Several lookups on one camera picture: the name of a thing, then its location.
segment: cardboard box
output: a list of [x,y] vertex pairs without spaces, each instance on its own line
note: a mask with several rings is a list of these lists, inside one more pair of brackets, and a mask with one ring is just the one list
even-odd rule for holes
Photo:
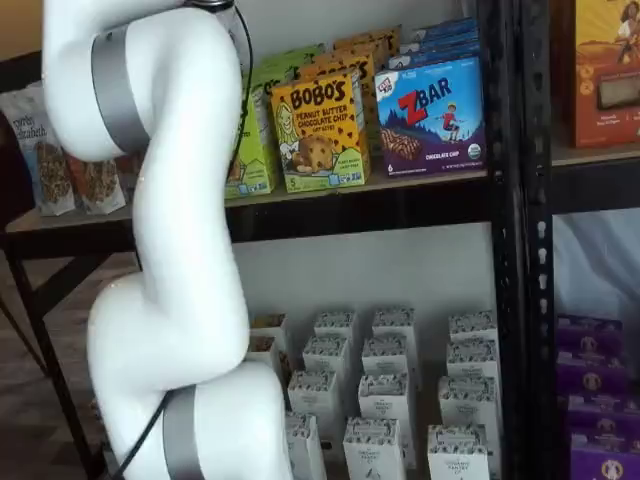
[[430,425],[429,472],[437,480],[489,480],[484,429],[479,426]]
[[272,89],[289,193],[363,185],[371,172],[357,70]]
[[313,335],[302,352],[305,367],[310,372],[335,372],[340,389],[340,400],[347,415],[357,412],[357,380],[351,369],[349,340],[342,335],[327,333]]
[[376,95],[390,176],[484,169],[478,57],[380,72]]
[[288,390],[291,410],[316,416],[325,460],[344,461],[342,438],[345,415],[340,403],[336,374],[296,370]]
[[413,308],[389,307],[376,310],[373,314],[373,334],[395,333],[404,335],[407,345],[409,374],[413,385],[422,390],[422,360],[418,351],[415,311]]
[[327,480],[316,417],[285,413],[291,472],[295,480]]
[[556,345],[563,350],[596,352],[619,357],[623,351],[620,320],[559,314]]
[[368,338],[362,349],[362,366],[367,375],[409,373],[407,339],[395,333]]
[[618,357],[559,350],[556,389],[559,395],[582,391],[626,394],[629,392],[629,372],[625,362]]
[[496,382],[489,377],[442,377],[438,382],[442,423],[482,425],[492,477],[502,478],[502,432],[498,420]]
[[405,480],[398,420],[350,418],[344,452],[351,480]]
[[364,375],[358,400],[364,418],[397,419],[405,468],[417,468],[415,392],[409,375]]
[[489,377],[496,382],[498,424],[502,432],[502,382],[500,361],[495,340],[470,338],[451,341],[447,345],[447,374],[454,376]]

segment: black cable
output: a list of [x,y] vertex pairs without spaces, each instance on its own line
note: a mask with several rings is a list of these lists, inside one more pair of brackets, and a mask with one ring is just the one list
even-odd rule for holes
[[[231,169],[233,165],[233,160],[236,158],[236,156],[238,155],[238,151],[240,150],[240,143],[242,141],[242,132],[244,131],[244,124],[247,119],[247,113],[248,113],[247,106],[249,104],[249,96],[251,92],[251,88],[250,88],[251,77],[253,75],[253,46],[251,45],[251,36],[249,35],[249,28],[247,27],[247,23],[245,22],[244,17],[242,16],[242,13],[240,13],[240,9],[238,9],[237,6],[234,8],[236,9],[236,13],[240,18],[240,22],[242,22],[242,28],[244,29],[244,33],[247,37],[247,44],[249,46],[249,74],[247,76],[247,90],[245,93],[244,101],[242,103],[242,118],[240,120],[240,129],[238,131],[238,139],[236,141],[233,157],[231,157],[231,164],[229,165],[229,169]],[[114,480],[124,480],[124,476],[123,476],[124,472],[129,467],[129,465],[131,464],[135,456],[138,454],[138,452],[140,451],[140,448],[142,448],[142,445],[144,444],[147,437],[151,433],[151,430],[153,429],[154,425],[158,421],[158,418],[160,418],[160,415],[169,404],[169,401],[171,400],[172,395],[173,395],[173,392],[165,393],[164,397],[162,398],[162,401],[160,402],[160,405],[158,405],[158,408],[156,408],[156,411],[153,412],[153,415],[149,419],[147,426],[144,428],[144,430],[140,434],[140,437],[138,437],[138,440],[136,441],[136,443],[133,445],[133,447],[127,454],[126,458],[124,459],[124,462],[122,462],[122,465],[120,465],[118,470],[113,474]]]

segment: floor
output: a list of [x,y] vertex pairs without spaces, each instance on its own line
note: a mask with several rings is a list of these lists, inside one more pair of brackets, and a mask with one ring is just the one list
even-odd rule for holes
[[[0,295],[31,339],[21,302],[0,253]],[[27,263],[38,285],[64,260]],[[89,442],[99,445],[103,432],[90,408],[85,331],[89,308],[102,285],[135,270],[129,254],[114,255],[46,317],[62,370]],[[31,360],[0,314],[0,478],[3,480],[80,480],[86,478],[75,453],[57,397],[49,380]]]

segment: child illustration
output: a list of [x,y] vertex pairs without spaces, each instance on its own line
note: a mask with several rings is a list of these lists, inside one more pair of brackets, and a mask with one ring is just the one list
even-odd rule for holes
[[615,43],[622,43],[618,63],[628,63],[631,60],[637,62],[640,60],[637,45],[638,12],[640,12],[640,4],[633,0],[629,2],[620,16],[620,28],[614,40]]
[[442,123],[442,128],[449,132],[449,142],[458,141],[458,134],[460,133],[460,123],[463,123],[464,120],[458,120],[456,118],[457,107],[455,102],[450,102],[447,106],[447,112],[443,113],[441,116],[436,117],[437,119],[444,120]]
[[300,137],[293,126],[293,112],[291,107],[282,102],[276,111],[276,128],[280,139],[280,154],[283,159],[291,160],[294,152],[298,151]]

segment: yellow snack box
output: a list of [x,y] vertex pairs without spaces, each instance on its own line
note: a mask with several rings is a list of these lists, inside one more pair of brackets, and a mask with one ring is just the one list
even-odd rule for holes
[[271,91],[287,191],[362,185],[371,171],[357,69]]

